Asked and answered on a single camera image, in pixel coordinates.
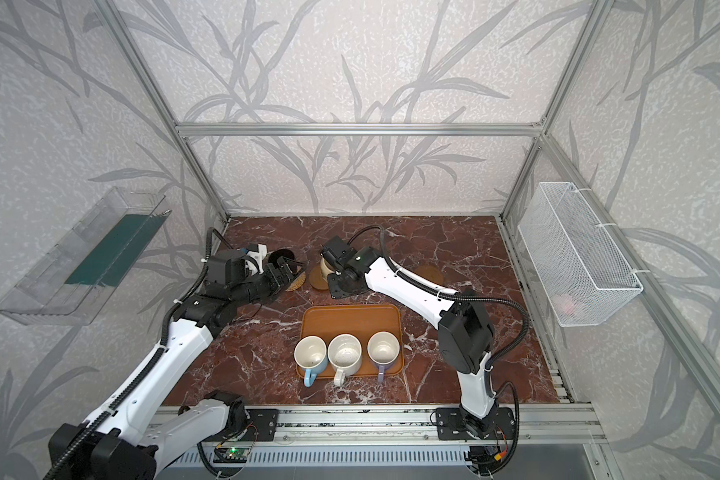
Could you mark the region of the black mug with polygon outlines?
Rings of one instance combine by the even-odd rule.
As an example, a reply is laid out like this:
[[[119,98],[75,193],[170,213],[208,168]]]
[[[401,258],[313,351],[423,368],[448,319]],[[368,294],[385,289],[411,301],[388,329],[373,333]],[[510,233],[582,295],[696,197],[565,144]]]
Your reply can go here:
[[[271,252],[268,263],[281,272],[287,272],[292,279],[298,278],[305,269],[305,263],[297,259],[292,250],[286,248]]]

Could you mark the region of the woven rattan round coaster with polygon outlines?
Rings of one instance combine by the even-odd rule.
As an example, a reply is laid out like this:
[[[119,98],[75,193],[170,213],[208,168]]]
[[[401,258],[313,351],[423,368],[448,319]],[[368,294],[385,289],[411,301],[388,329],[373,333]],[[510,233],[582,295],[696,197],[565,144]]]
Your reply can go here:
[[[306,281],[307,275],[304,271],[302,271],[294,280],[293,282],[286,288],[287,292],[293,292],[298,289],[300,289],[305,281]]]

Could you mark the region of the cream yellow mug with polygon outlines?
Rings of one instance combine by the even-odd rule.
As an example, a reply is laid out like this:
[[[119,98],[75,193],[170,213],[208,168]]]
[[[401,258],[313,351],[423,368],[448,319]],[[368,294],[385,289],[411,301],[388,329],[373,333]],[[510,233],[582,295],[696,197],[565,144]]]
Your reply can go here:
[[[321,271],[321,277],[324,280],[327,280],[328,276],[335,272],[333,267],[324,258],[322,258],[320,260],[320,271]]]

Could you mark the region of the brown wooden round coaster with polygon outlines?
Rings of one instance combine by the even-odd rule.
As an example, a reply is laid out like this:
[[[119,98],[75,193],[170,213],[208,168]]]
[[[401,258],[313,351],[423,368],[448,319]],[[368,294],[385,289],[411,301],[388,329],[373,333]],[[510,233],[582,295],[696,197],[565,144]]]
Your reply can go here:
[[[327,291],[329,289],[326,278],[323,276],[323,271],[320,264],[317,264],[309,273],[308,276],[311,287],[318,291]]]

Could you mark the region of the amber brown round coaster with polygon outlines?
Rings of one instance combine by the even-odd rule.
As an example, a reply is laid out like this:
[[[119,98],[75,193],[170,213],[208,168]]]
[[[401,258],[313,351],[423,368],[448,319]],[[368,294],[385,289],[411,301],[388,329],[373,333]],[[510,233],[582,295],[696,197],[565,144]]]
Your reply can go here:
[[[421,265],[414,270],[414,273],[421,278],[437,285],[444,285],[444,275],[440,269],[433,265]]]

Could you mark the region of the white mug blue handle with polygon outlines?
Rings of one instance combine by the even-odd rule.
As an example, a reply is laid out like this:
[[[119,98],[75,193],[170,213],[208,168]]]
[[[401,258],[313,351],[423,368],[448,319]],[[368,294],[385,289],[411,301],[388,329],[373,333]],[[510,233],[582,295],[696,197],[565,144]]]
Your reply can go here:
[[[328,365],[327,346],[318,336],[302,338],[294,349],[294,360],[303,372],[303,384],[311,387]]]

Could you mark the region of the white mug cream handle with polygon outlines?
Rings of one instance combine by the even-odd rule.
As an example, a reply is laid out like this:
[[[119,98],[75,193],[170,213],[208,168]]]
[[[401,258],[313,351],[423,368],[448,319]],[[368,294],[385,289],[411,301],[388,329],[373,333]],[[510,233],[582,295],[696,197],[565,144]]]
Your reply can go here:
[[[351,334],[334,337],[328,345],[328,360],[335,370],[333,383],[341,387],[362,366],[361,342]]]

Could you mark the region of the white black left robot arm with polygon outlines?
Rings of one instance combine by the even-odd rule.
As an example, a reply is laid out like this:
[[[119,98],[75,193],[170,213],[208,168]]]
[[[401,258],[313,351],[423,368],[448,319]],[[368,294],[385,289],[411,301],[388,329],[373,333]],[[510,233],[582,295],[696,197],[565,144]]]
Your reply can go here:
[[[149,424],[184,372],[232,323],[237,310],[274,301],[304,271],[287,249],[260,246],[206,258],[189,291],[166,313],[158,342],[103,404],[64,424],[48,447],[48,479],[153,479],[191,446],[246,430],[243,399],[213,393],[159,427]]]

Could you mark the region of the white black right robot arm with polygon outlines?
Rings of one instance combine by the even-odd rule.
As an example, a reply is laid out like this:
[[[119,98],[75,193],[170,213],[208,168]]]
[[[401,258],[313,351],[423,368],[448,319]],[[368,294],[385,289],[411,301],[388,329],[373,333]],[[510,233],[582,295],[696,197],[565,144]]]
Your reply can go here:
[[[334,298],[374,291],[431,324],[442,358],[457,371],[462,410],[476,419],[488,416],[495,405],[488,379],[494,328],[483,302],[423,279],[379,249],[356,249],[338,236],[323,245],[321,256],[333,270],[328,284]]]

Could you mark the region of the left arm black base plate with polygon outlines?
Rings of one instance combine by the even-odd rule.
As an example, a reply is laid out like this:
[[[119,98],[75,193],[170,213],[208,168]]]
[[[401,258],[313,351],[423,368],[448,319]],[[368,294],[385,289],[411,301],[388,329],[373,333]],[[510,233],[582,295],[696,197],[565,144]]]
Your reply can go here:
[[[277,408],[247,408],[248,421],[240,442],[273,442],[280,411]]]

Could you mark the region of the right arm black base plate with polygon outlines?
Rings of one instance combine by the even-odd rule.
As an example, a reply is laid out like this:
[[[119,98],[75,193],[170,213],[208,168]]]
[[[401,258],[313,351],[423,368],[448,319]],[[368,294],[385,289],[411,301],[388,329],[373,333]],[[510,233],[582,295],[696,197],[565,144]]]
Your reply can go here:
[[[509,407],[494,405],[484,418],[463,408],[437,408],[434,425],[439,440],[514,440],[518,422]]]

